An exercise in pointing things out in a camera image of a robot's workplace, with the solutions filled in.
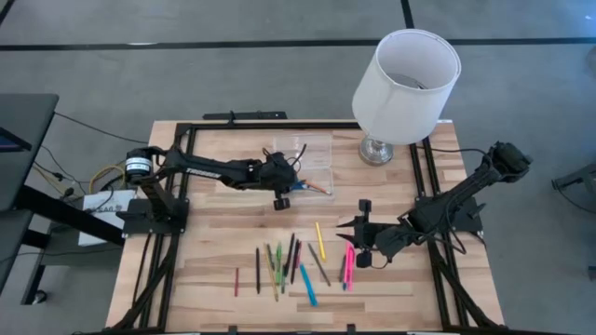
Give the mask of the dark gray desk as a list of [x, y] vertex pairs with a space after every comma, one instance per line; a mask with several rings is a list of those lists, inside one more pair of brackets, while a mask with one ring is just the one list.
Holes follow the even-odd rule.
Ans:
[[51, 240], [29, 228], [34, 215], [124, 245], [120, 228], [25, 184], [58, 101], [56, 94], [0, 93], [0, 294], [20, 247], [45, 250]]

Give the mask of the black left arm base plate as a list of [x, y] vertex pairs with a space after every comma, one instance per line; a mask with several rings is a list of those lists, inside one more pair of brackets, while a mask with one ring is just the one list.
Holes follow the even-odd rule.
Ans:
[[124, 221], [122, 230], [125, 235], [181, 234], [186, 228], [189, 212], [188, 200], [176, 199], [173, 209], [172, 214], [157, 217], [148, 199], [132, 199], [129, 201], [127, 210], [117, 211], [115, 215]]

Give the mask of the black mounting bar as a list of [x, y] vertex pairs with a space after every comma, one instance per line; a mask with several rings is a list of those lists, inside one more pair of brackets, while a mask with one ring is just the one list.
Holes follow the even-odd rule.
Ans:
[[234, 112], [204, 114], [204, 120], [286, 120], [287, 114], [283, 111], [254, 111], [254, 112]]

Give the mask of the white shade table lamp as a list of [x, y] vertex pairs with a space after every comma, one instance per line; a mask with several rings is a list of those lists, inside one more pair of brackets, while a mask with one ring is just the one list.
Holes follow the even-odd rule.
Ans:
[[386, 35], [352, 99], [353, 115], [365, 133], [360, 159], [385, 165], [396, 146], [430, 135], [461, 72], [454, 47], [434, 33], [404, 29]]

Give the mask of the gray marker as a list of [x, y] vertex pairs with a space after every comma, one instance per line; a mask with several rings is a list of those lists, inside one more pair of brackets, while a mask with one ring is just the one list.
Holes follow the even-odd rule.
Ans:
[[312, 245], [310, 243], [307, 243], [307, 247], [308, 247], [308, 250], [309, 250], [311, 256], [313, 257], [315, 264], [318, 267], [318, 270], [320, 271], [320, 274], [322, 275], [325, 283], [327, 284], [328, 287], [330, 287], [332, 285], [331, 281], [330, 281], [329, 277], [327, 276], [327, 274], [325, 273], [325, 270], [322, 267], [322, 264], [318, 258], [317, 253], [315, 252], [314, 248], [312, 247]]

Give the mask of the orange pencil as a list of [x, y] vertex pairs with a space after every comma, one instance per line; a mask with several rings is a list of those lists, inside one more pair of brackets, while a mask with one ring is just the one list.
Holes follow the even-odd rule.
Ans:
[[315, 192], [319, 192], [319, 193], [323, 193], [326, 195], [331, 195], [332, 193], [312, 182], [309, 182], [307, 180], [305, 180], [305, 183], [302, 184], [304, 189], [309, 189], [309, 190], [313, 190]]

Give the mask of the black floor stand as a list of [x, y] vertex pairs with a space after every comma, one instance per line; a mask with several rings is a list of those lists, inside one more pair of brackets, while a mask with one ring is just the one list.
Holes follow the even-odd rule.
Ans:
[[564, 177], [551, 181], [554, 190], [562, 191], [572, 184], [583, 183], [591, 194], [596, 194], [596, 163], [590, 163]]

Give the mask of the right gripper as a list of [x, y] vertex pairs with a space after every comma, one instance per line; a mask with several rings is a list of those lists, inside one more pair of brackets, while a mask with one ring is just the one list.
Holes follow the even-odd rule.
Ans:
[[372, 201], [368, 199], [359, 200], [360, 215], [352, 221], [341, 223], [336, 228], [347, 228], [355, 226], [355, 236], [348, 234], [337, 234], [352, 245], [358, 244], [360, 254], [356, 257], [358, 268], [368, 268], [373, 265], [373, 233], [369, 224], [369, 215], [372, 210]]

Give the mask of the yellow highlighter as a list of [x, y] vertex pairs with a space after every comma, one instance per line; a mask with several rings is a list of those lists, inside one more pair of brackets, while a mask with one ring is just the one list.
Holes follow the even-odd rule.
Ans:
[[321, 232], [320, 225], [319, 225], [318, 221], [315, 222], [315, 227], [316, 227], [316, 232], [317, 232], [317, 237], [318, 237], [318, 249], [319, 249], [320, 259], [323, 262], [325, 262], [327, 260], [326, 250], [325, 250], [324, 240], [323, 240], [322, 232]]

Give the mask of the yellow pencil pink eraser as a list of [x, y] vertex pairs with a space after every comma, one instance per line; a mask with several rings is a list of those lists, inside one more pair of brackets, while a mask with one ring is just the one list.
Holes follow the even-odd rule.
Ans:
[[272, 269], [270, 268], [269, 259], [266, 254], [265, 244], [264, 244], [265, 265], [267, 266], [267, 271], [269, 273], [269, 278], [270, 278], [270, 282], [271, 282], [271, 287], [273, 289], [273, 295], [274, 295], [275, 302], [278, 302], [279, 296], [278, 296], [278, 288], [277, 288], [277, 284], [276, 284], [275, 272], [272, 271]]

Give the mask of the blue handled scissors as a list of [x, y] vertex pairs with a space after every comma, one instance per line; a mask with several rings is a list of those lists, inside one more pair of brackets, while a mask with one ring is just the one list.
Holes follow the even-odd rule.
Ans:
[[313, 192], [317, 192], [317, 193], [321, 193], [321, 194], [326, 194], [326, 195], [331, 195], [332, 193], [320, 186], [317, 186], [316, 184], [313, 184], [311, 182], [308, 182], [306, 180], [300, 180], [298, 182], [296, 182], [292, 187], [291, 187], [292, 191], [298, 191], [298, 190], [308, 190], [308, 191], [313, 191]]

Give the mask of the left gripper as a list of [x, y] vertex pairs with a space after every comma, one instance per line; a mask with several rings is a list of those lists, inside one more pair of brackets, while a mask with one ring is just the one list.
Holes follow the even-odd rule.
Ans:
[[264, 155], [265, 162], [258, 172], [260, 189], [274, 192], [274, 209], [288, 209], [291, 207], [290, 199], [284, 194], [302, 191], [302, 186], [295, 184], [303, 184], [305, 179], [297, 177], [293, 165], [286, 160], [284, 153], [264, 152]]

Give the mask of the dark laptop blue screen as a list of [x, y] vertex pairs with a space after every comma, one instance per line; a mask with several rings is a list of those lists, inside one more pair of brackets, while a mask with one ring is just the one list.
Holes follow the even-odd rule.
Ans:
[[25, 152], [31, 149], [31, 143], [0, 127], [0, 153]]

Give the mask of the white paper sheet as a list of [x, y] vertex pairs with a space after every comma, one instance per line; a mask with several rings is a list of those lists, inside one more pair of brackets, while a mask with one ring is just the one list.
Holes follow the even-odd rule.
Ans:
[[85, 224], [84, 230], [79, 233], [78, 246], [91, 247], [108, 243], [106, 237], [112, 236], [112, 231], [116, 229], [121, 237], [125, 223], [116, 213], [126, 212], [135, 194], [133, 190], [120, 190], [86, 195], [82, 210], [93, 216], [95, 221]]

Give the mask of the clear plastic supply box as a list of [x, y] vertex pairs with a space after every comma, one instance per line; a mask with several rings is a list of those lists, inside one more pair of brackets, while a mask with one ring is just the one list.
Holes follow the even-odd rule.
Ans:
[[282, 152], [297, 177], [312, 182], [331, 195], [302, 190], [289, 192], [292, 205], [321, 205], [334, 199], [332, 174], [332, 136], [329, 134], [290, 134], [273, 139], [275, 152]]

